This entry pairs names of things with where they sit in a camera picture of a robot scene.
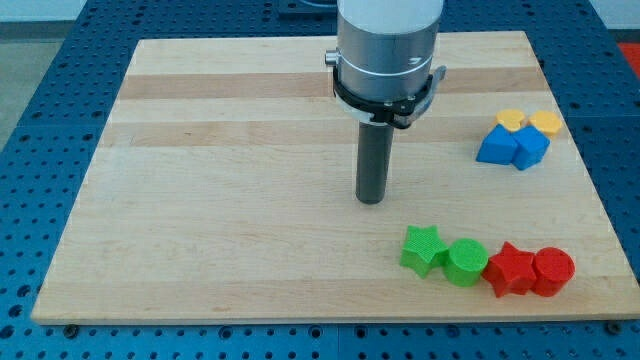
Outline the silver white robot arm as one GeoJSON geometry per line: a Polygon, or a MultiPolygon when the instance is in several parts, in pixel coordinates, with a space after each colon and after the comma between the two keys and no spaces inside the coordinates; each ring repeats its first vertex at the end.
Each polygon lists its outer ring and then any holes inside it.
{"type": "Polygon", "coordinates": [[[335,95],[423,97],[443,8],[443,0],[338,0],[335,95]]]}

